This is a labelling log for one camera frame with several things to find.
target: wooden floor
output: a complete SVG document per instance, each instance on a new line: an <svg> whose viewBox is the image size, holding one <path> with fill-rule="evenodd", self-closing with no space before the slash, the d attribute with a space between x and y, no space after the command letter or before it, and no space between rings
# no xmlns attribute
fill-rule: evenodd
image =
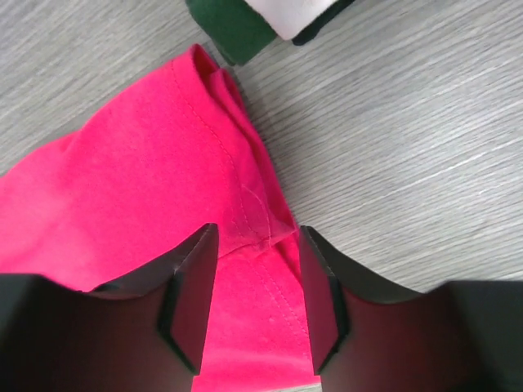
<svg viewBox="0 0 523 392"><path fill-rule="evenodd" d="M0 173L200 42L182 0L3 0ZM231 72L297 218L427 290L523 278L523 2L359 0Z"/></svg>

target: pink fabric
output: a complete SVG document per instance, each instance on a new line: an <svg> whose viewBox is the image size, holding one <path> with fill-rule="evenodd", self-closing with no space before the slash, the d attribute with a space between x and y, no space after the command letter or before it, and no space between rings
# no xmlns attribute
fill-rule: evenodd
<svg viewBox="0 0 523 392"><path fill-rule="evenodd" d="M0 222L0 271L85 291L216 222L220 258L193 390L318 381L292 214L232 79L201 47L11 169Z"/></svg>

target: white fabric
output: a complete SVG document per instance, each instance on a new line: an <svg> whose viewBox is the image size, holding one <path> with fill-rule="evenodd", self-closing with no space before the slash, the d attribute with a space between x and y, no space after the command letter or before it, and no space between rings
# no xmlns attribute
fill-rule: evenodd
<svg viewBox="0 0 523 392"><path fill-rule="evenodd" d="M337 0L245 0L285 40L293 39Z"/></svg>

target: dark green fabric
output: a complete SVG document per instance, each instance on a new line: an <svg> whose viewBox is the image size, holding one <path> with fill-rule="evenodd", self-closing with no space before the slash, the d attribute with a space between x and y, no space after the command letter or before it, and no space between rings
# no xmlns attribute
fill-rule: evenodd
<svg viewBox="0 0 523 392"><path fill-rule="evenodd" d="M334 19L345 8L349 7L355 0L339 0L327 8L320 16L305 27L300 33L293 38L293 44L297 47L305 45L314 39L320 30L332 19Z"/></svg>
<svg viewBox="0 0 523 392"><path fill-rule="evenodd" d="M229 64L247 63L276 37L244 0L186 0L186 4Z"/></svg>

